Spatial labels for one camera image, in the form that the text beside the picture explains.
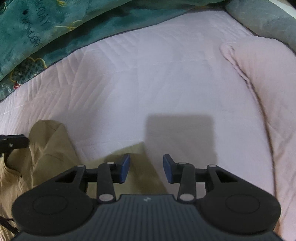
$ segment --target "mattress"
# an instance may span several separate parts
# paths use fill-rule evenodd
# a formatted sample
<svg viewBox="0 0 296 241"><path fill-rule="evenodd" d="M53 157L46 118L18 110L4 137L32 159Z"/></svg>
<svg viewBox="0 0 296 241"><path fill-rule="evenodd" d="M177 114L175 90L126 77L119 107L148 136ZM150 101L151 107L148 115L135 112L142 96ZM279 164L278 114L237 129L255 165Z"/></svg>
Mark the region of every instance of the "mattress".
<svg viewBox="0 0 296 241"><path fill-rule="evenodd" d="M143 143L170 193L178 186L166 181L165 153L196 168L217 164L273 194L260 108L219 51L248 35L225 11L207 10L100 40L0 103L0 133L28 135L37 120L53 119L84 163Z"/></svg>

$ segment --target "white logo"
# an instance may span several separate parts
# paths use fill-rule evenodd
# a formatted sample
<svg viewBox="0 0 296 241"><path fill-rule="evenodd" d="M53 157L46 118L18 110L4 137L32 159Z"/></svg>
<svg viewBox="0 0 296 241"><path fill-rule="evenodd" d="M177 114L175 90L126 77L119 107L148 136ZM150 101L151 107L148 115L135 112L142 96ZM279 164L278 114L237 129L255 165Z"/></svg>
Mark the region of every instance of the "white logo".
<svg viewBox="0 0 296 241"><path fill-rule="evenodd" d="M148 202L148 201L151 201L151 198L146 197L146 198L144 198L143 200L144 200L145 202Z"/></svg>

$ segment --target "pillow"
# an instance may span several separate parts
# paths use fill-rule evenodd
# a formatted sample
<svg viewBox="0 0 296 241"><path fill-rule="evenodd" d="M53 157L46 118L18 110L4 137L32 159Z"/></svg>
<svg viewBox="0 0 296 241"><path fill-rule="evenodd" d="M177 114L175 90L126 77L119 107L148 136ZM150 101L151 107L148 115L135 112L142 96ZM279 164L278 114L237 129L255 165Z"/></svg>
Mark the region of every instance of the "pillow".
<svg viewBox="0 0 296 241"><path fill-rule="evenodd" d="M262 107L273 153L275 193L281 205L279 234L295 241L296 56L283 43L257 36L223 44L220 49Z"/></svg>
<svg viewBox="0 0 296 241"><path fill-rule="evenodd" d="M286 0L230 0L226 11L255 34L277 39L296 52L296 9Z"/></svg>

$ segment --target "pink pillow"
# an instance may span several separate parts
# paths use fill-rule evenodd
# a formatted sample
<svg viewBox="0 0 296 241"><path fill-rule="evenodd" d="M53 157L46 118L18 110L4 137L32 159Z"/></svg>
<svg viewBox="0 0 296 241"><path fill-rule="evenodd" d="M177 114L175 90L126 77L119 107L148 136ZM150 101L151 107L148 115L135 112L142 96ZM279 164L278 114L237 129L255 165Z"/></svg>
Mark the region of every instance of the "pink pillow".
<svg viewBox="0 0 296 241"><path fill-rule="evenodd" d="M276 197L281 204L279 234L295 241L296 56L283 43L256 36L223 44L220 49L262 107L273 154Z"/></svg>

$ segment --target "teal fabric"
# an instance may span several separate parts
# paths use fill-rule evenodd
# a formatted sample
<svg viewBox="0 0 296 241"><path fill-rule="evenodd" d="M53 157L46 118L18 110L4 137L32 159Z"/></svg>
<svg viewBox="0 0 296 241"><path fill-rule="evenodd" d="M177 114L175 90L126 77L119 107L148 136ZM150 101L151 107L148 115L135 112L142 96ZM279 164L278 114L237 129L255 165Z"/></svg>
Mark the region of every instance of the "teal fabric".
<svg viewBox="0 0 296 241"><path fill-rule="evenodd" d="M277 39L296 52L296 19L274 3L268 0L231 0L225 9L257 35Z"/></svg>
<svg viewBox="0 0 296 241"><path fill-rule="evenodd" d="M7 0L0 7L0 100L74 50L222 0Z"/></svg>

